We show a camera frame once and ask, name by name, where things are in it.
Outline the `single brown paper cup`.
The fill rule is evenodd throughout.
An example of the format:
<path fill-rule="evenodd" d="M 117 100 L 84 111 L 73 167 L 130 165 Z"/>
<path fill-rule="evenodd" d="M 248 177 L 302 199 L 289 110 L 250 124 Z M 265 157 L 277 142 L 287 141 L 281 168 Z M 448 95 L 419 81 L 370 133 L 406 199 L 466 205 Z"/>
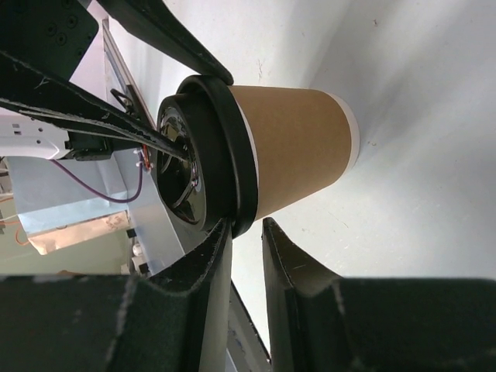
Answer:
<path fill-rule="evenodd" d="M 339 96 L 302 88 L 233 86 L 257 155 L 262 219 L 330 186 L 355 164 L 360 131 Z"/>

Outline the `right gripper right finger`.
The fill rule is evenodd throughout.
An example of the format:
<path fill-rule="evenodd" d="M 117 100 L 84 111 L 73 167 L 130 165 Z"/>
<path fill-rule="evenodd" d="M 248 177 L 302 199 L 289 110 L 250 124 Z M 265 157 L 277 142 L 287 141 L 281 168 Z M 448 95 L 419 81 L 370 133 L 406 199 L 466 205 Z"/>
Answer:
<path fill-rule="evenodd" d="M 263 221 L 275 371 L 493 371 L 495 282 L 334 273 Z"/>

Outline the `black plastic cup lid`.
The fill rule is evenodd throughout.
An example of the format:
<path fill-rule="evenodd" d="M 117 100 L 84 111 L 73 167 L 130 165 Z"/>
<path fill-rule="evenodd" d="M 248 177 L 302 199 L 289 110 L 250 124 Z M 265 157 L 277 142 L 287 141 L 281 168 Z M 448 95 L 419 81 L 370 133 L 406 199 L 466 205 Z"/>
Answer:
<path fill-rule="evenodd" d="M 227 218 L 233 237 L 245 233 L 257 213 L 257 165 L 229 86 L 217 77 L 187 77 L 161 102 L 157 123 L 187 154 L 185 160 L 156 155 L 153 179 L 169 213 L 193 231 L 209 231 Z"/>

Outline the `aluminium frame rail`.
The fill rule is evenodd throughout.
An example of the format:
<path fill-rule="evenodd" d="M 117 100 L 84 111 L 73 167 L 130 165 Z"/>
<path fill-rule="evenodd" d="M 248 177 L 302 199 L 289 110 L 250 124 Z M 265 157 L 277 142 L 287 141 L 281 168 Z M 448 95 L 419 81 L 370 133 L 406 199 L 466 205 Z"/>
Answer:
<path fill-rule="evenodd" d="M 108 102 L 134 119 L 151 125 L 148 109 L 110 32 L 108 19 L 102 21 L 102 35 Z"/>

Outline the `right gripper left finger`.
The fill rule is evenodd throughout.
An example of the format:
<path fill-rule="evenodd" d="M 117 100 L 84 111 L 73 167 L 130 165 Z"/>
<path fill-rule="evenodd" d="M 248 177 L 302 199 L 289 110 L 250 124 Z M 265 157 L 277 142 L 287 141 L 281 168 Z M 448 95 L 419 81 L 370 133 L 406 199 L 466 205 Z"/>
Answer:
<path fill-rule="evenodd" d="M 3 371 L 222 371 L 231 223 L 152 277 L 1 279 Z"/>

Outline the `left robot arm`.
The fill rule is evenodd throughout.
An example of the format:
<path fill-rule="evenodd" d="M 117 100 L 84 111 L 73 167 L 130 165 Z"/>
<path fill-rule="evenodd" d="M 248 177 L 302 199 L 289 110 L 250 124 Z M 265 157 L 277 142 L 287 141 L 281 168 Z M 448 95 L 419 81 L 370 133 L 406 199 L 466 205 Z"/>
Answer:
<path fill-rule="evenodd" d="M 233 84 L 230 72 L 162 1 L 102 1 L 128 33 L 199 74 Z M 1 3 L 1 106 L 73 133 L 186 153 L 150 125 L 70 79 L 94 41 L 98 22 L 79 1 Z"/>

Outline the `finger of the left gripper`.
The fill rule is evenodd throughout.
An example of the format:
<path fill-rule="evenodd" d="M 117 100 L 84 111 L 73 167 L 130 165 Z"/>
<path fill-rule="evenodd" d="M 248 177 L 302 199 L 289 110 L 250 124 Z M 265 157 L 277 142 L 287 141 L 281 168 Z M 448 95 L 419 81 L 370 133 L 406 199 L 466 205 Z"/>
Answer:
<path fill-rule="evenodd" d="M 160 0 L 101 0 L 99 4 L 128 33 L 193 71 L 226 84 L 232 74 Z"/>
<path fill-rule="evenodd" d="M 109 103 L 23 60 L 1 52 L 1 107 L 56 125 L 69 122 L 67 130 L 108 136 L 144 144 L 177 159 L 188 153 L 150 126 Z"/>

